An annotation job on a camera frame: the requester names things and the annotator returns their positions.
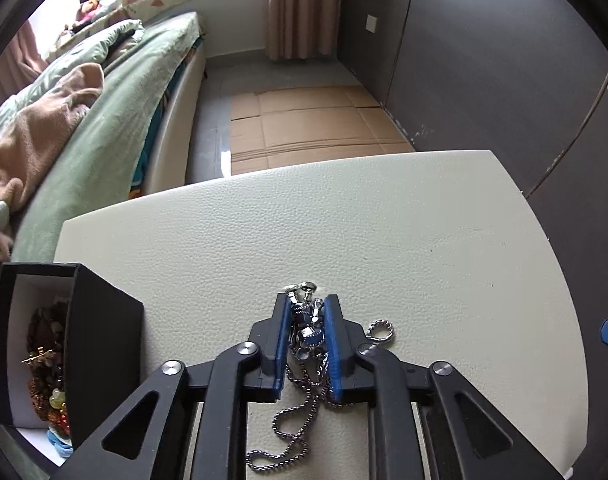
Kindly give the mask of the black jewelry box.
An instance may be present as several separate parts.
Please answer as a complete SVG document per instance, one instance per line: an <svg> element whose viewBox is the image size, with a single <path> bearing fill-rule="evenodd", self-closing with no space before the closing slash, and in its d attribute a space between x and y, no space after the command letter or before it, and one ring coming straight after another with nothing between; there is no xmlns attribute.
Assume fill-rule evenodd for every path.
<svg viewBox="0 0 608 480"><path fill-rule="evenodd" d="M144 305L80 263L5 263L0 275L0 421L40 429L27 359L52 351L42 384L64 393L72 446L140 384Z"/></svg>

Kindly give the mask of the flattened cardboard on floor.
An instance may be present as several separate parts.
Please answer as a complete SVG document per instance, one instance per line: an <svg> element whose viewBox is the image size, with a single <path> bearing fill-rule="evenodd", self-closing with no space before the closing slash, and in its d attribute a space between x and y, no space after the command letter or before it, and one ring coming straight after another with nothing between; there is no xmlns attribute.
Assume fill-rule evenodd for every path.
<svg viewBox="0 0 608 480"><path fill-rule="evenodd" d="M413 151L362 86L238 94L230 133L232 174Z"/></svg>

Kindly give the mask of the bed with green sheet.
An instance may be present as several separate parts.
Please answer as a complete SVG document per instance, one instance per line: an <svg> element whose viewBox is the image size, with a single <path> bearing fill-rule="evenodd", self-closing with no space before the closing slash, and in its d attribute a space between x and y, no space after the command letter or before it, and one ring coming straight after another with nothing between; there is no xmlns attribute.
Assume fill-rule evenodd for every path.
<svg viewBox="0 0 608 480"><path fill-rule="evenodd" d="M50 262L63 223L127 200L154 112L201 42L199 14L144 25L143 39L104 70L104 90L13 220L14 262Z"/></svg>

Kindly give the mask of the pink fleece blanket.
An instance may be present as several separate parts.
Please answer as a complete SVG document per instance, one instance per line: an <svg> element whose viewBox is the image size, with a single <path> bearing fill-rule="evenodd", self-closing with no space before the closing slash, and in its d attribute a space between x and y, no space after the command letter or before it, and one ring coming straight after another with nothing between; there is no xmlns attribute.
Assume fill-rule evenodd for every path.
<svg viewBox="0 0 608 480"><path fill-rule="evenodd" d="M34 194L103 88L101 65L81 64L0 134L0 261L10 258L10 217Z"/></svg>

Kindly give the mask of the light green quilt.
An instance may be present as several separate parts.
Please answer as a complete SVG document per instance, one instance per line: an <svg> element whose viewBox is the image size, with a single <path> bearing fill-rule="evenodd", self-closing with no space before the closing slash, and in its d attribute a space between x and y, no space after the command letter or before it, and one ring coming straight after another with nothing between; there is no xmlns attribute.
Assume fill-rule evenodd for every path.
<svg viewBox="0 0 608 480"><path fill-rule="evenodd" d="M139 20L121 21L82 40L56 58L31 84L12 93L0 104L0 134L8 128L20 110L38 101L73 68L84 63L98 63L104 70L143 39L144 26Z"/></svg>

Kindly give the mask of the right pink curtain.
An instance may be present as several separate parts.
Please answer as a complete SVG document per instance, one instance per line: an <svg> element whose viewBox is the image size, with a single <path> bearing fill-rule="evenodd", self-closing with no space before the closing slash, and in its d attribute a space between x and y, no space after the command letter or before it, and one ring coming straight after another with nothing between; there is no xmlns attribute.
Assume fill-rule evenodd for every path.
<svg viewBox="0 0 608 480"><path fill-rule="evenodd" d="M332 58L341 0L268 0L267 54L272 60Z"/></svg>

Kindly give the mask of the pink curtain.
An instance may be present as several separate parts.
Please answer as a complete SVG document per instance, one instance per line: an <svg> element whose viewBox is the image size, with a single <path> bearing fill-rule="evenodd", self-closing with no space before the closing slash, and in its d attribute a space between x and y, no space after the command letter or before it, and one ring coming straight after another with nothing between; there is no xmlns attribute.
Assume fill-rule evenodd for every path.
<svg viewBox="0 0 608 480"><path fill-rule="evenodd" d="M26 21L0 55L0 105L32 84L45 69L34 30Z"/></svg>
<svg viewBox="0 0 608 480"><path fill-rule="evenodd" d="M267 54L272 60L332 58L341 0L268 0Z"/></svg>

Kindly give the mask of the left pink curtain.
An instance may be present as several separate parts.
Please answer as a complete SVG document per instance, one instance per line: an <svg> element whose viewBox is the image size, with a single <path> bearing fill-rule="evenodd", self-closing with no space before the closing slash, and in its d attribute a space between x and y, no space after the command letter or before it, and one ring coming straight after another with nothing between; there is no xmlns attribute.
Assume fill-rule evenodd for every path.
<svg viewBox="0 0 608 480"><path fill-rule="evenodd" d="M0 105L32 84L45 69L34 30L26 21L0 55Z"/></svg>

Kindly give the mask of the white wall socket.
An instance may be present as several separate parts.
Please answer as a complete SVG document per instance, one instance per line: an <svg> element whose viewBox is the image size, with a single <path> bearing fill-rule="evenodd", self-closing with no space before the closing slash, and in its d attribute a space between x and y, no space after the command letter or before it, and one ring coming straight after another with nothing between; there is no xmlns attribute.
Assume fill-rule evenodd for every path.
<svg viewBox="0 0 608 480"><path fill-rule="evenodd" d="M366 29L371 34L374 34L377 31L377 18L373 15L368 14L366 19Z"/></svg>

